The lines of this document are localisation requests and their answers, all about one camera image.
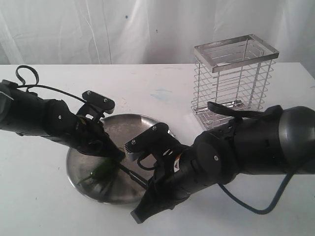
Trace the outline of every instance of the chrome wire rack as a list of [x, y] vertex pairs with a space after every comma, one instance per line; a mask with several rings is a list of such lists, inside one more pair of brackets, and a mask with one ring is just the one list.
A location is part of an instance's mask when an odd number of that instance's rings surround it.
[[279, 51], [254, 34], [196, 46], [192, 110], [206, 130], [231, 117], [212, 113], [207, 102], [235, 110], [262, 109], [266, 86]]

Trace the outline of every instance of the blue stain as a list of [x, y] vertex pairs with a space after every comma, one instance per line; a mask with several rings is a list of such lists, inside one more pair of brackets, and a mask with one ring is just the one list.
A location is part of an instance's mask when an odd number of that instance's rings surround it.
[[160, 91], [160, 92], [173, 92], [173, 91], [166, 90], [166, 89], [163, 89], [163, 88], [156, 89], [156, 91]]
[[164, 96], [161, 96], [161, 95], [158, 95], [158, 94], [154, 94], [154, 93], [152, 93], [150, 95], [152, 97], [156, 98], [157, 100], [160, 100], [160, 101], [163, 101], [163, 102], [167, 102], [168, 101], [168, 99], [166, 97], [164, 97]]

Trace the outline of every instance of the white backdrop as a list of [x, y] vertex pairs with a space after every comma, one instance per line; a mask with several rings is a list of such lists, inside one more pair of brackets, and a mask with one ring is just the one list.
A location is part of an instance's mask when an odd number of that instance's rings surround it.
[[0, 63], [192, 63], [254, 33], [315, 77], [314, 24], [315, 0], [0, 0]]

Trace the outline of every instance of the white table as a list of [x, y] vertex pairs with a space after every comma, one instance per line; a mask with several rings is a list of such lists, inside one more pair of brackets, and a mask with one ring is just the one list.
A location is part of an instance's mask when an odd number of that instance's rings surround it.
[[[35, 65], [40, 83], [80, 95], [91, 89], [116, 101], [114, 114], [138, 113], [166, 122], [191, 145], [202, 128], [192, 115], [193, 65]], [[0, 66], [0, 78], [16, 81], [14, 65]], [[299, 63], [277, 63], [265, 108], [304, 105], [315, 109], [315, 80]], [[34, 78], [22, 72], [28, 83]], [[43, 98], [64, 99], [73, 112], [81, 103], [34, 89]], [[295, 176], [278, 206], [255, 215], [217, 186], [192, 195], [174, 210], [137, 225], [134, 206], [94, 202], [69, 183], [68, 148], [39, 137], [0, 132], [0, 235], [314, 235], [315, 176]], [[239, 175], [228, 185], [254, 207], [269, 204], [283, 176]]]

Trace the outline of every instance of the metal bowl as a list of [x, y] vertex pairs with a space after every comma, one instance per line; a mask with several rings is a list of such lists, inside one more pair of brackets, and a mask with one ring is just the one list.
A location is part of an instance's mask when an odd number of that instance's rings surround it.
[[[122, 150], [126, 142], [159, 122], [153, 118], [136, 114], [115, 115], [101, 121], [110, 138]], [[84, 196], [101, 203], [127, 204], [139, 201], [145, 190], [121, 170], [101, 182], [90, 179], [77, 184], [81, 179], [89, 176], [89, 173], [103, 161], [104, 159], [101, 157], [83, 155], [70, 148], [66, 167], [71, 184]], [[149, 179], [153, 175], [153, 171], [139, 168], [136, 161], [132, 162], [125, 158], [121, 163], [145, 179]], [[153, 166], [154, 163], [155, 159], [152, 155], [142, 161], [142, 164], [147, 167]]]

